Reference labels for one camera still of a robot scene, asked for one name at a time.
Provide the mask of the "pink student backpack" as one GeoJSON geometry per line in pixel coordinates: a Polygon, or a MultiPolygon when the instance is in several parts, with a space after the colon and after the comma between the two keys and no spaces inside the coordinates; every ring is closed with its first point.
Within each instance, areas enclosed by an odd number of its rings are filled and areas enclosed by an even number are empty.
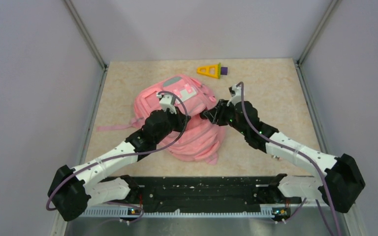
{"type": "Polygon", "coordinates": [[[214,165],[225,128],[202,119],[216,106],[214,92],[199,80],[176,75],[142,90],[134,100],[135,117],[127,125],[99,126],[98,131],[135,127],[158,140],[177,159],[214,165]]]}

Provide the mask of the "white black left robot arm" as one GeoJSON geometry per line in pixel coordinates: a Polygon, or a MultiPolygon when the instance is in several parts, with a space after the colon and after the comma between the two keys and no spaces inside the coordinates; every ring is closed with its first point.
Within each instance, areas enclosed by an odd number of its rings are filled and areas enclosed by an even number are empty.
{"type": "Polygon", "coordinates": [[[78,218],[96,196],[91,193],[102,180],[116,170],[136,163],[151,153],[158,152],[158,144],[170,133],[182,137],[191,117],[180,111],[155,110],[143,126],[102,156],[79,166],[63,165],[56,170],[47,196],[46,209],[56,210],[64,221],[78,218]]]}

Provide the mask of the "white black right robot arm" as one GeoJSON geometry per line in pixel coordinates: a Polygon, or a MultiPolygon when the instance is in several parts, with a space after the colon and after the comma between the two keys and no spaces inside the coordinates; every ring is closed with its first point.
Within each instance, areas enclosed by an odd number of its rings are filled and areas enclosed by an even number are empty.
{"type": "Polygon", "coordinates": [[[311,174],[310,177],[283,174],[269,189],[269,197],[276,203],[287,197],[308,197],[347,213],[366,186],[352,156],[326,154],[294,141],[262,122],[257,109],[248,101],[228,105],[228,101],[221,99],[214,108],[201,112],[200,117],[215,125],[229,125],[244,136],[250,147],[281,157],[311,174]]]}

